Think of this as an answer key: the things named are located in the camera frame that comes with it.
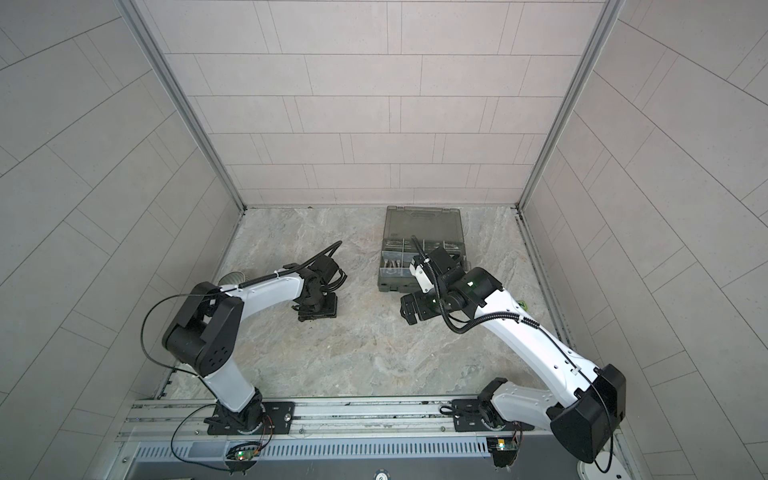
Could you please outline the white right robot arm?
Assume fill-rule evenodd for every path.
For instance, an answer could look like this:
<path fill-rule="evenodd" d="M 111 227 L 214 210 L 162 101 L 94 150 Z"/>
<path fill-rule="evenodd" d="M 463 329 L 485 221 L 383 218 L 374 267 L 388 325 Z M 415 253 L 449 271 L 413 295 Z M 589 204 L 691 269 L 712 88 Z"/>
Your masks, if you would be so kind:
<path fill-rule="evenodd" d="M 444 248 L 419 251 L 409 265 L 419 289 L 401 299 L 410 325 L 441 317 L 455 334 L 484 327 L 544 383 L 542 390 L 489 383 L 478 397 L 479 414 L 493 429 L 513 422 L 550 431 L 575 458 L 593 463 L 612 449 L 626 414 L 626 378 L 615 366 L 597 366 L 553 336 L 528 314 L 487 270 L 465 271 Z"/>

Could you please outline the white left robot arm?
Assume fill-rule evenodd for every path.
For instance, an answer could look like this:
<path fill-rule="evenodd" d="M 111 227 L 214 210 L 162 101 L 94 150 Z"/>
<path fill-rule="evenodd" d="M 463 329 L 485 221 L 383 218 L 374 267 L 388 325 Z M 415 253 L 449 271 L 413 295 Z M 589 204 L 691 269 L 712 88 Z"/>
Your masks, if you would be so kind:
<path fill-rule="evenodd" d="M 197 284 L 164 333 L 162 345 L 192 368 L 213 393 L 213 413 L 205 419 L 210 435 L 253 434 L 266 430 L 268 411 L 261 392 L 233 358 L 241 322 L 269 307 L 293 302 L 301 321 L 334 318 L 336 291 L 347 274 L 329 254 L 240 284 Z"/>

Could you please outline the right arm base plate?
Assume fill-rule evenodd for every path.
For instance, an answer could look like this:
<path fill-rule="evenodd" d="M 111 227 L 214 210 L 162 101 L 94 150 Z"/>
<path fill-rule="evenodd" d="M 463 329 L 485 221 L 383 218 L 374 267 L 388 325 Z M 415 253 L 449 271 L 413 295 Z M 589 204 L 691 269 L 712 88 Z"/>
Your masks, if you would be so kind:
<path fill-rule="evenodd" d="M 534 426 L 503 420 L 488 401 L 454 399 L 439 407 L 439 413 L 452 419 L 456 432 L 533 431 Z"/>

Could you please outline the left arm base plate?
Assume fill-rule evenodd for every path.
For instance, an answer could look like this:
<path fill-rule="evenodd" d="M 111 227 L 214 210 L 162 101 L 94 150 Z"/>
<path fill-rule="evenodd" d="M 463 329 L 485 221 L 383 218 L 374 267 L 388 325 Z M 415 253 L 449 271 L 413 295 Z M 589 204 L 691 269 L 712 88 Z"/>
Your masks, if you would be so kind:
<path fill-rule="evenodd" d="M 241 412 L 232 412 L 217 403 L 204 419 L 209 435 L 288 434 L 295 410 L 294 402 L 259 402 Z"/>

